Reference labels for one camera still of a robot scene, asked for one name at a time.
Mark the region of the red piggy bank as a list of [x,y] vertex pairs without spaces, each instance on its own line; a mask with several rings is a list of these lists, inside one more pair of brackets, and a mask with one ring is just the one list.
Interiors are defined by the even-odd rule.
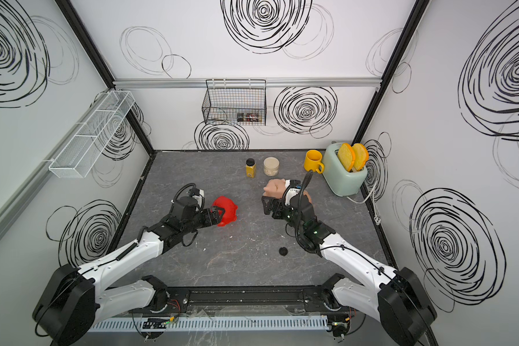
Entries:
[[227,226],[228,224],[237,220],[236,211],[238,210],[238,206],[230,198],[220,196],[213,202],[212,206],[222,208],[224,210],[221,222],[218,224],[218,227]]

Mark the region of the black round piggy bank plug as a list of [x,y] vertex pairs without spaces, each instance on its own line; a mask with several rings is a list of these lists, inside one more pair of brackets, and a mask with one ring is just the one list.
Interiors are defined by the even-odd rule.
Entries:
[[278,250],[279,254],[281,256],[286,256],[288,254],[288,249],[286,247],[281,247],[279,250]]

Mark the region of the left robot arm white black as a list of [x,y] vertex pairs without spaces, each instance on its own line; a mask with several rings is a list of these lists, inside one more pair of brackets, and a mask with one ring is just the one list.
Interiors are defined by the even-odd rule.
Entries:
[[160,279],[147,275],[120,287],[114,283],[182,243],[186,234],[221,223],[224,214],[218,206],[204,208],[201,196],[176,198],[163,219],[143,227],[129,244],[79,267],[58,268],[33,311],[36,335],[72,345],[95,324],[123,312],[162,313],[172,300]]

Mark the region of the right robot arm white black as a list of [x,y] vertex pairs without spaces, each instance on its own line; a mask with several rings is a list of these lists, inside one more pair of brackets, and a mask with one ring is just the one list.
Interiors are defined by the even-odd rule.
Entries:
[[351,245],[321,222],[308,199],[262,197],[266,215],[294,227],[298,244],[345,272],[330,284],[339,306],[379,321],[398,345],[418,345],[438,314],[418,276],[409,268],[385,265]]

